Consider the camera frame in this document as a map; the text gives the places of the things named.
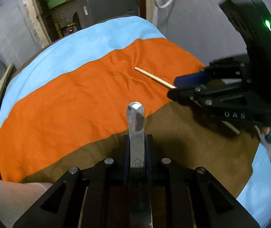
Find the person's right hand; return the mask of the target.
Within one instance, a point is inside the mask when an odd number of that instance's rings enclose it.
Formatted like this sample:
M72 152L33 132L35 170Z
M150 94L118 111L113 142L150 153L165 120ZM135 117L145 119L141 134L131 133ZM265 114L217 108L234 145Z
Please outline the person's right hand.
M271 145L271 127L254 126L263 145Z

